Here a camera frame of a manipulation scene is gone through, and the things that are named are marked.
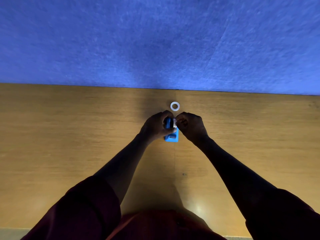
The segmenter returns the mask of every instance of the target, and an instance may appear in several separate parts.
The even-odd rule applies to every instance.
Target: hand
[[[173,118],[174,115],[169,110],[152,115],[146,120],[139,134],[141,134],[148,143],[151,143],[156,139],[176,132],[176,128],[165,129],[164,125],[167,117]]]
[[[193,144],[209,138],[202,118],[193,113],[182,112],[176,117],[176,125],[184,136]]]

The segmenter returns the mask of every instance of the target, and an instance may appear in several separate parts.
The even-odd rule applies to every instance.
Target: person
[[[121,216],[120,204],[147,146],[174,132],[170,111],[147,119],[141,131],[105,166],[71,188],[22,239],[225,239],[175,210]],[[319,238],[320,215],[278,189],[211,139],[201,117],[181,113],[177,127],[210,160],[246,220],[254,240]]]

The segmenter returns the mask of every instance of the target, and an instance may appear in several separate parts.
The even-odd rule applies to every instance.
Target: person's left hand
[[[176,128],[165,129],[164,125],[167,117],[173,118],[174,115],[169,110],[152,115],[146,120],[139,134],[141,134],[148,143],[151,143],[156,139],[176,132]]]

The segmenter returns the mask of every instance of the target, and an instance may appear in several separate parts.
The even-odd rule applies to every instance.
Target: forearm
[[[251,210],[268,191],[276,189],[275,186],[223,150],[211,138],[203,138],[195,145],[216,168],[245,218],[250,216]]]
[[[121,203],[129,188],[134,171],[149,142],[138,134],[124,149],[95,173],[113,188]]]

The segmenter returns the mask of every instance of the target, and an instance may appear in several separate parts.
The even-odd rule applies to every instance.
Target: dark red shirt
[[[320,215],[286,190],[270,192],[246,221],[254,240],[317,239]],[[95,176],[71,188],[22,240],[225,239],[174,210],[121,217],[117,196]]]

